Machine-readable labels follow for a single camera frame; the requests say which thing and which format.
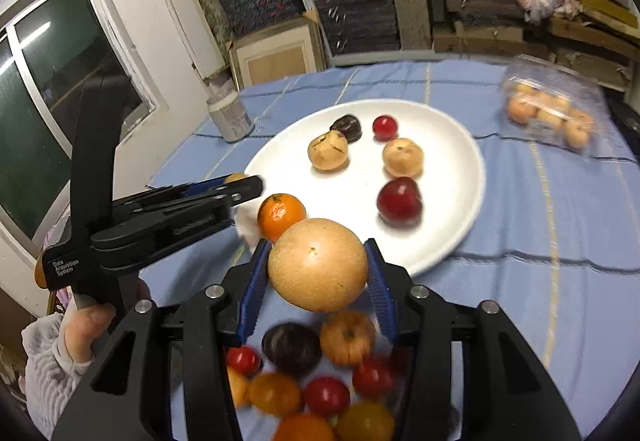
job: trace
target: checkered tablecloth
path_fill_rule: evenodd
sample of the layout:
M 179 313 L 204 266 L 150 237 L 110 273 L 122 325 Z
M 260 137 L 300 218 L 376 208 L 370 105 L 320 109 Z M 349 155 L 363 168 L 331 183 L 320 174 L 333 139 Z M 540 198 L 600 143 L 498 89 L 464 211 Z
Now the checkered tablecloth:
M 332 104 L 400 98 L 450 114 L 481 148 L 486 196 L 466 239 L 416 281 L 452 302 L 499 302 L 549 369 L 586 436 L 640 358 L 640 170 L 610 122 L 587 157 L 531 142 L 505 121 L 497 85 L 503 70 L 466 60 L 399 62 L 251 87 L 241 94 L 256 122 L 251 135 L 228 144 L 212 121 L 204 122 L 150 186 L 242 171 L 275 134 Z M 160 305 L 179 303 L 248 258 L 231 228 L 147 268 L 143 278 Z M 259 345 L 269 323 L 305 319 L 304 313 L 269 296 L 252 343 Z M 184 439 L 179 409 L 178 403 L 174 436 Z M 253 412 L 240 418 L 246 440 L 270 439 L 274 419 Z

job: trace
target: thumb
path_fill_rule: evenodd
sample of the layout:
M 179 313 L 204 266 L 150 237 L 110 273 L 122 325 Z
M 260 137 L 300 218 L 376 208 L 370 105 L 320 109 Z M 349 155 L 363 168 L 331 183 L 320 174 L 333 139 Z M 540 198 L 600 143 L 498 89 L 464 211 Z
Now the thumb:
M 111 304 L 98 304 L 78 310 L 65 329 L 65 345 L 71 359 L 84 363 L 93 358 L 92 342 L 111 324 L 116 310 Z

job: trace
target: picture frame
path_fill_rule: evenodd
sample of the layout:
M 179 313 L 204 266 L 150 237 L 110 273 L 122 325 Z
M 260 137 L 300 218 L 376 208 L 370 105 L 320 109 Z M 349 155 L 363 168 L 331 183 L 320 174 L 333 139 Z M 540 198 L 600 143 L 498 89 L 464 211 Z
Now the picture frame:
M 306 16 L 234 40 L 229 58 L 238 90 L 326 68 L 318 24 Z

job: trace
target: human hand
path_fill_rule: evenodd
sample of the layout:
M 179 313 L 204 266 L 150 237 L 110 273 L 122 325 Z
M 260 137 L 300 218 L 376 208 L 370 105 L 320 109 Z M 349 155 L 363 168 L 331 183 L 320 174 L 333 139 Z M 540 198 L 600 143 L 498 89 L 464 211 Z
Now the human hand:
M 149 288 L 138 280 L 138 299 L 149 298 Z M 65 345 L 74 363 L 86 363 L 93 357 L 91 345 L 108 328 L 116 315 L 111 304 L 96 304 L 74 312 L 65 328 Z

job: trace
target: screw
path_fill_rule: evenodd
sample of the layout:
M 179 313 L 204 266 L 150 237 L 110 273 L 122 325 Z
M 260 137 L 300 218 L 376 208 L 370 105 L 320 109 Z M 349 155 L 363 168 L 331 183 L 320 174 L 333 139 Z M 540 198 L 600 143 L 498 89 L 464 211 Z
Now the screw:
M 151 300 L 139 300 L 136 302 L 136 306 L 134 309 L 138 313 L 143 315 L 144 313 L 148 313 L 152 307 L 153 307 L 153 304 L 151 303 Z
M 480 304 L 480 307 L 482 311 L 490 315 L 495 315 L 500 310 L 500 306 L 493 300 L 485 300 Z
M 427 298 L 429 290 L 425 286 L 415 285 L 411 288 L 411 296 L 415 298 Z
M 220 298 L 225 294 L 225 288 L 219 286 L 217 284 L 213 286 L 209 286 L 204 290 L 204 294 L 206 294 L 209 298 Z

